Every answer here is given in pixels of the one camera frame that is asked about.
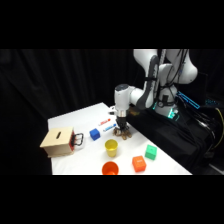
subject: wooden box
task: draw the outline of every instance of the wooden box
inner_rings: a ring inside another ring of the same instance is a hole
[[[51,129],[42,144],[49,158],[74,154],[73,127]]]

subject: small box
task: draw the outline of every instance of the small box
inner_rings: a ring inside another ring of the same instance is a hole
[[[73,127],[51,129],[42,144],[49,158],[74,154]]]
[[[146,163],[142,156],[134,157],[132,164],[134,166],[135,172],[141,172],[145,171],[146,169]]]
[[[96,141],[98,138],[100,138],[100,132],[97,129],[94,129],[90,131],[91,138]]]
[[[151,145],[147,146],[145,157],[151,160],[155,160],[157,155],[157,148]]]

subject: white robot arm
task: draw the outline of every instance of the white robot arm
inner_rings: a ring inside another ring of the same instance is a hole
[[[145,70],[145,84],[143,90],[127,84],[115,88],[115,114],[121,131],[126,128],[126,116],[131,103],[140,110],[147,109],[154,103],[153,90],[159,70],[157,49],[135,49],[134,57]]]
[[[126,116],[131,103],[140,110],[154,105],[157,78],[161,90],[155,111],[163,116],[169,116],[170,111],[175,107],[177,93],[173,84],[189,84],[197,77],[197,68],[191,63],[188,49],[168,49],[166,57],[171,64],[161,66],[159,66],[157,49],[135,49],[134,57],[145,70],[145,84],[143,90],[126,84],[116,87],[114,111],[121,131],[127,127]]]

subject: yellow cup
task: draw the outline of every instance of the yellow cup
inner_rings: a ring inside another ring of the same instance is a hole
[[[115,140],[109,140],[105,143],[107,154],[109,157],[115,157],[117,154],[118,143]]]

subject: white table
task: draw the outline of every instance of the white table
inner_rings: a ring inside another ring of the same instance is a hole
[[[73,155],[52,158],[54,175],[101,175],[102,167],[108,161],[117,163],[120,171],[119,175],[191,175],[185,168],[130,125],[130,132],[133,137],[126,141],[121,137],[113,136],[113,129],[103,132],[104,128],[116,123],[116,117],[109,115],[108,111],[109,108],[100,103],[48,120],[49,130],[74,126],[76,134],[83,133],[85,136],[83,145],[76,146]],[[98,126],[101,121],[108,118],[111,119],[110,122]],[[101,138],[93,141],[89,132],[95,128],[100,131]],[[118,152],[115,158],[108,157],[106,153],[104,144],[109,139],[115,139],[118,142]],[[155,161],[144,157],[147,145],[158,148]],[[135,173],[132,159],[136,156],[145,158],[146,171]]]

